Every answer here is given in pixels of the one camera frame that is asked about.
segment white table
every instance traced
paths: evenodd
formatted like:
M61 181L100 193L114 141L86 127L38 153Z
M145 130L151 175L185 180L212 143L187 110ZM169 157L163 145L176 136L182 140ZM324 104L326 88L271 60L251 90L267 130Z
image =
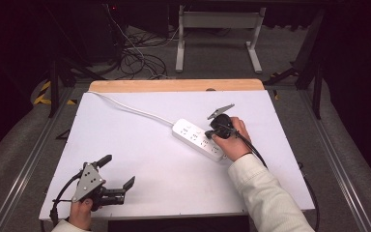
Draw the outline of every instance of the white table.
M197 83L205 89L253 88L256 80L167 80L162 82L99 82L91 90L110 92L113 85L152 84L154 92L105 93L129 106L155 113L172 122L180 118L209 129L207 117L217 108L234 103L230 116L244 119L254 146L262 154L270 172L289 191L303 210L314 209L294 154L279 123L269 93L265 90L215 92L161 92L166 88L187 88ZM84 94L68 143L59 161L44 200L40 219L49 219L52 199L85 161L96 161L111 154L113 160L100 169L108 189L119 189L132 176L133 188L124 205L106 206L94 218L176 218L194 216L245 215L246 208L233 187L227 169L231 161L214 162L197 153L171 134L161 121L122 110L95 94ZM63 199L71 199L72 185ZM69 215L69 203L58 205L59 217Z

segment white power strip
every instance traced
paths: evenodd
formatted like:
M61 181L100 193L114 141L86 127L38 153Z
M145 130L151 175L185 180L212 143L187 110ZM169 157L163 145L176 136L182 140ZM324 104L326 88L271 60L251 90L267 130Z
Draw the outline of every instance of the white power strip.
M211 160L220 161L226 158L221 148L207 138L204 130L185 119L174 124L173 135Z

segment hand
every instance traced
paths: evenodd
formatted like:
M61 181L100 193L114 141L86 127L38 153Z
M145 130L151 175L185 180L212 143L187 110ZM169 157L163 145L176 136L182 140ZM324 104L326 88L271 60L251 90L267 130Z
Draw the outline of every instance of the hand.
M238 117L231 117L231 123L242 136L251 141L248 131L246 131L243 120L240 120ZM235 161L243 155L251 152L251 150L243 143L243 141L234 135L231 135L227 139L223 139L214 134L213 141L222 149L222 151L231 161Z
M72 202L69 223L82 230L90 230L92 205L93 201L90 198L85 199L83 203L80 201Z

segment metal stand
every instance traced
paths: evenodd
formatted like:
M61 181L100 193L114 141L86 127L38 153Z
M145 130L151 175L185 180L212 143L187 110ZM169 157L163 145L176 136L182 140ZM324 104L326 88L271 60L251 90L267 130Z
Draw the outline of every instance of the metal stand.
M256 73L262 73L262 68L255 52L261 25L266 8L259 13L212 13L212 12L184 12L184 6L179 11L179 44L177 46L176 72L181 73L185 56L185 28L254 28L252 40L246 42L249 57Z

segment white jacket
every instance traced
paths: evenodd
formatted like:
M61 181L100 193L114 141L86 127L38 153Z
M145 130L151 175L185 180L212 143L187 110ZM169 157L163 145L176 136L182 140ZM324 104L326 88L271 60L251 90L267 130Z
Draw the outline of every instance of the white jacket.
M253 155L237 159L228 174L259 232L313 231L291 195ZM52 232L83 232L62 220Z

